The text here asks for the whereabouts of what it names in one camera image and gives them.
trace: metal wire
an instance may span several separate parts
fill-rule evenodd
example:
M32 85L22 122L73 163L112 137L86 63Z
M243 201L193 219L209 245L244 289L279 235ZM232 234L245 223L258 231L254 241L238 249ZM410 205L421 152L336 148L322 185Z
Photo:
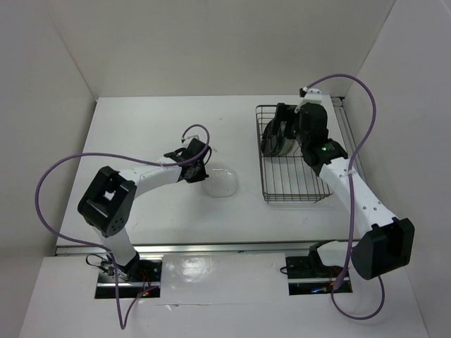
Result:
M332 192L302 160L301 148L294 145L286 156L266 157L261 152L261 137L276 114L276 106L256 107L261 191L267 202L317 202Z

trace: metal frame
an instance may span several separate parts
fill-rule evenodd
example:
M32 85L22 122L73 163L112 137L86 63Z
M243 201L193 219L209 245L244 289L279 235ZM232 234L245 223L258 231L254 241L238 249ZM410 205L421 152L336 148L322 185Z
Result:
M335 114L337 115L340 131L348 152L355 150L355 142L352 136L346 112L342 106L342 99L331 98ZM359 174L363 176L362 165L356 158L356 167ZM309 247L319 241L308 242L264 242L264 243L222 243L222 244L167 244L167 245L137 245L136 250L141 257L146 259L162 258L165 254L231 254L248 253L260 254L267 252L283 252L290 256L306 256ZM104 250L90 246L58 246L55 256L86 256L87 254L104 254Z

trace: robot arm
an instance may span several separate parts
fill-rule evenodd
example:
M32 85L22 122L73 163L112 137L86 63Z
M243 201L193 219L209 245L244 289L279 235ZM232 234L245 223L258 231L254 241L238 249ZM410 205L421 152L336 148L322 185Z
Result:
M196 138L187 140L183 145L183 148L165 154L159 160L160 167L141 165L121 171L103 167L78 204L78 212L94 228L102 244L110 248L120 269L130 279L139 278L139 271L146 264L146 261L140 260L125 230L133 201L165 184L181 180L193 183L208 177L204 167L205 153L187 165L163 166L189 160L205 147Z
M354 168L348 171L349 159L346 151L338 142L328 138L328 117L321 105L321 92L303 88L300 94L302 100L297 106L277 105L272 129L264 134L261 141L264 155L279 156L279 144L285 143L285 139L296 139L301 147L304 162L333 189L349 211L348 175L352 175L355 224L362 237L351 255L356 271L369 280L407 265L414 238L413 224L407 218L399 220L388 210ZM318 252L326 252L328 248L336 250L337 242L322 245Z

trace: gray wall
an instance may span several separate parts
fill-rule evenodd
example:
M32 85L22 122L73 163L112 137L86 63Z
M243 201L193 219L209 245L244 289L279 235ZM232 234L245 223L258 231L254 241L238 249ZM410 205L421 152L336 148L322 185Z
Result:
M397 0L359 72L378 104L362 149L365 175L381 200L416 226L408 273L431 338L451 335L450 7L451 0ZM370 106L356 85L346 109L359 141Z
M46 1L96 96L296 94L330 73L357 74L394 3Z
M55 242L35 215L35 186L50 164L81 150L94 99L40 0L0 1L0 46L0 335L9 338ZM56 228L76 166L58 170L43 191Z

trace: wire rack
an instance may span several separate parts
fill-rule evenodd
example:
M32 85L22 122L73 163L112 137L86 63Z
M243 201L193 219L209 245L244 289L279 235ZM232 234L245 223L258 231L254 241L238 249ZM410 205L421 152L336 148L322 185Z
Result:
M304 162L295 144L286 156L266 157L261 152L261 137L276 114L276 106L256 107L260 158L261 190L267 202L317 202L330 196L329 186Z

